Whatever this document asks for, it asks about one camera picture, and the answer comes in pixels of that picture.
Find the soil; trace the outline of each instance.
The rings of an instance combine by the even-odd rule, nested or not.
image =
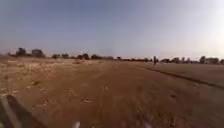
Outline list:
[[[175,65],[1,60],[0,128],[224,127],[224,90],[211,86],[221,76],[214,83]]]

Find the dirt path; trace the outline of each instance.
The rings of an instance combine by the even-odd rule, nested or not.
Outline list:
[[[105,63],[101,70],[64,70],[56,79],[38,84],[39,88],[20,89],[16,99],[3,98],[11,103],[18,100],[30,112],[27,117],[20,115],[25,118],[20,122],[37,127],[71,128],[78,123],[81,128],[224,126],[223,90],[146,70],[140,67],[147,66],[143,63]]]

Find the dry field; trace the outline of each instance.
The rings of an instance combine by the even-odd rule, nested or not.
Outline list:
[[[223,128],[224,66],[0,60],[0,128]]]

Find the person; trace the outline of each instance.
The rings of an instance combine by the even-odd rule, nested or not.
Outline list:
[[[154,56],[153,57],[153,63],[154,63],[154,66],[156,65],[156,63],[157,63],[157,59],[156,59],[156,57]]]

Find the horizon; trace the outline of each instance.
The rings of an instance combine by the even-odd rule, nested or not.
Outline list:
[[[3,0],[0,53],[224,58],[222,0]]]
[[[79,55],[83,55],[83,54],[88,54],[89,57],[91,57],[92,55],[97,55],[97,56],[100,56],[100,57],[113,57],[114,59],[116,59],[117,57],[121,57],[122,59],[153,59],[154,56],[146,56],[146,57],[124,57],[124,56],[112,56],[112,55],[102,55],[102,54],[95,54],[95,53],[89,53],[89,52],[83,52],[83,53],[78,53],[78,54],[69,54],[69,53],[52,53],[52,54],[45,54],[45,52],[42,50],[42,49],[39,49],[39,48],[35,48],[35,49],[25,49],[23,47],[18,47],[19,48],[22,48],[26,51],[26,54],[32,54],[32,50],[35,50],[35,49],[38,49],[38,50],[41,50],[43,52],[44,55],[46,55],[45,57],[46,58],[52,58],[52,55],[62,55],[62,54],[68,54],[69,57],[77,57]],[[16,55],[16,52],[18,51],[15,50],[15,52],[7,52],[7,53],[0,53],[0,55],[8,55],[8,54],[11,54],[11,55]],[[185,61],[187,61],[187,59],[190,59],[191,61],[199,61],[199,59],[201,57],[206,57],[207,59],[209,58],[218,58],[220,61],[221,60],[224,60],[224,57],[223,58],[219,58],[219,57],[216,57],[216,56],[205,56],[205,55],[201,55],[201,56],[198,56],[198,57],[195,57],[195,58],[190,58],[190,57],[186,57],[186,56],[173,56],[173,57],[156,57],[157,59],[159,60],[163,60],[163,59],[174,59],[174,58],[179,58],[180,60],[182,60],[182,58],[185,59]]]

